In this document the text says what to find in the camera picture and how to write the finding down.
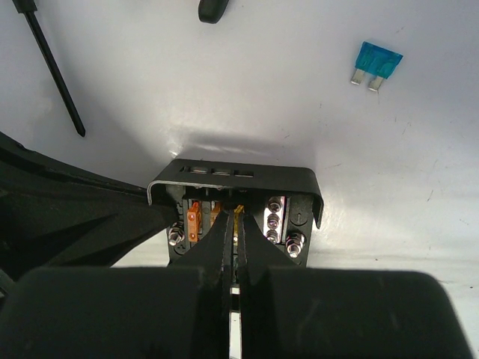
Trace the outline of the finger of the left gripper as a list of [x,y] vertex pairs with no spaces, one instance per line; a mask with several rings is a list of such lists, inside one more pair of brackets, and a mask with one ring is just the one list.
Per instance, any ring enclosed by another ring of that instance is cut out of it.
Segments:
[[26,149],[1,135],[1,270],[110,266],[177,220],[167,197]]

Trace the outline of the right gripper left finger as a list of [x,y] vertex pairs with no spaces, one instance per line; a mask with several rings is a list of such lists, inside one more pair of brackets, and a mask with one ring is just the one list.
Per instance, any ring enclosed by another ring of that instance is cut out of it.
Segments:
[[208,234],[168,268],[186,279],[180,300],[189,358],[228,358],[234,215],[222,211]]

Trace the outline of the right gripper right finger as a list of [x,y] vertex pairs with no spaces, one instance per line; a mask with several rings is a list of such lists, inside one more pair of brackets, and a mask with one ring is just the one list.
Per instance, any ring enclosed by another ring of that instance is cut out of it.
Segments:
[[302,271],[264,238],[254,217],[239,225],[239,308],[244,358],[301,358],[296,318],[302,312]]

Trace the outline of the yellow fuse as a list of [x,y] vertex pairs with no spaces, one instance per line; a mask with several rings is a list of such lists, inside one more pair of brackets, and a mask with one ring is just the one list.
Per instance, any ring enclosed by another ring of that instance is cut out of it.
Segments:
[[237,246],[239,238],[239,218],[244,213],[244,206],[238,205],[234,209],[234,245]]

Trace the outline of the black fuse box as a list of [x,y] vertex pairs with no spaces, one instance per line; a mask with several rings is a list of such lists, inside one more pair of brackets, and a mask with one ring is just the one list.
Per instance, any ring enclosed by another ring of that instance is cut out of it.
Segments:
[[281,291],[312,289],[306,262],[324,207],[312,170],[175,159],[148,185],[147,201],[177,216],[168,226],[166,292],[187,293],[193,269],[212,287],[238,287],[248,274],[253,286],[271,276]]

